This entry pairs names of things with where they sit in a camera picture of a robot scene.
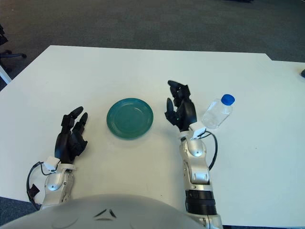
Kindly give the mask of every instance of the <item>gray carpet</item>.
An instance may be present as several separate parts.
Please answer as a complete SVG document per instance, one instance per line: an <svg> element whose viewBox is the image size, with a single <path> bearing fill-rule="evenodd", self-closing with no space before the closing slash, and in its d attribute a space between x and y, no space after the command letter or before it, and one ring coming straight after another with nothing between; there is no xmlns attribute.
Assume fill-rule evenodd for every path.
<svg viewBox="0 0 305 229"><path fill-rule="evenodd" d="M261 52L305 62L301 0L0 0L10 49L27 59L2 59L14 78L49 45L131 49ZM0 79L0 90L5 87ZM33 211L0 198L0 225Z"/></svg>

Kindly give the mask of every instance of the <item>robot finger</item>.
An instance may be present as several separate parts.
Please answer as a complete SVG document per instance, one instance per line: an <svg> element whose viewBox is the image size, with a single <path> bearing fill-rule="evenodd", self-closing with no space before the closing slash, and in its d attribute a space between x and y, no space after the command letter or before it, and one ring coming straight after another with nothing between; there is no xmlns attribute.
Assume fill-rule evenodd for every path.
<svg viewBox="0 0 305 229"><path fill-rule="evenodd" d="M87 119L88 119L88 113L85 112L80 118L80 120L75 124L72 132L78 131L80 134L82 134L85 129L85 124L87 122Z"/></svg>

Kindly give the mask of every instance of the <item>blue bottle cap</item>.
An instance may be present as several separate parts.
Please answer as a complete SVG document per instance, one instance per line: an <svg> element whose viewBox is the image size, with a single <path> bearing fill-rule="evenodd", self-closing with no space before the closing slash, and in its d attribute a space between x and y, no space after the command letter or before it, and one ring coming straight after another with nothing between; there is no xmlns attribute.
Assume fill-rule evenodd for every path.
<svg viewBox="0 0 305 229"><path fill-rule="evenodd" d="M230 94L224 94L223 97L221 98L221 102L227 106L232 105L234 101L235 101L234 97L231 96Z"/></svg>

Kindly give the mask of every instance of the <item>chair leg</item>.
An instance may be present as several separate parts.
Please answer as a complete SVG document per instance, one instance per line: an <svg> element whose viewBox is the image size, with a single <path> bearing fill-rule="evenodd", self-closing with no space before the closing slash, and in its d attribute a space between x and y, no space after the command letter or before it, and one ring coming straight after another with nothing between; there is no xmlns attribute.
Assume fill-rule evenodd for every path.
<svg viewBox="0 0 305 229"><path fill-rule="evenodd" d="M26 54L23 53L17 53L17 54L0 54L0 58L12 58L12 57L17 57L17 56L22 56L23 58L27 58Z"/></svg>

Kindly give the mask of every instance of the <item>black cable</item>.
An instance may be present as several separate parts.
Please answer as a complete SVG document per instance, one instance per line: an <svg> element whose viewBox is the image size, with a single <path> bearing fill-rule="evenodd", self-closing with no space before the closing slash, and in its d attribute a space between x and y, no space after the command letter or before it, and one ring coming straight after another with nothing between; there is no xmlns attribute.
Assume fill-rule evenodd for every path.
<svg viewBox="0 0 305 229"><path fill-rule="evenodd" d="M40 169L41 169L42 174L44 174L45 176L52 174L52 173L45 174L42 170L42 164L43 164L43 162L41 162L41 164L40 164Z"/></svg>
<svg viewBox="0 0 305 229"><path fill-rule="evenodd" d="M30 169L30 172L28 174L28 178L27 178L27 194L28 194L28 197L29 197L29 201L32 203L32 205L34 206L34 208L38 211L39 208L36 206L36 203L35 203L35 200L34 200L34 197L31 196L30 194L30 175L32 173L32 171L39 165L41 165L43 162L37 162L36 164L34 164L32 166L32 168Z"/></svg>
<svg viewBox="0 0 305 229"><path fill-rule="evenodd" d="M207 132L207 133L209 133L209 134L206 135L206 136L203 136L203 137L201 137L201 138L205 138L205 137L207 137L207 136L212 135L213 138L214 138L214 141L215 141L215 153L214 153L212 162L211 162L211 164L209 165L209 170L211 170L211 169L213 168L213 166L214 166L214 164L215 164L215 161L216 161L216 158L217 158L218 143L217 143L217 138L216 138L216 136L215 136L213 133L211 133L210 131L205 131L205 132Z"/></svg>
<svg viewBox="0 0 305 229"><path fill-rule="evenodd" d="M53 172L55 172L57 170L57 166L58 166L58 165L56 165L56 169L54 171L52 171L51 173L45 174L43 172L43 170L42 170L42 164L43 164L43 162L40 162L40 161L37 162L36 164L34 164L32 166L32 168L30 169L30 172L29 172L28 177L27 177L27 194L28 194L28 198L29 198L29 201L32 203L32 205L34 206L34 208L36 210L39 210L39 208L36 206L36 203L35 203L35 200L34 200L34 196L36 195L36 193L39 192L39 190L37 189L37 187L35 185L33 185L32 188L34 188L35 191L31 192L31 189L32 189L32 188L30 188L30 176L31 176L31 173L33 172L33 170L36 167L38 167L40 165L40 169L41 169L42 174L44 174L45 176L48 176L48 175L52 174Z"/></svg>

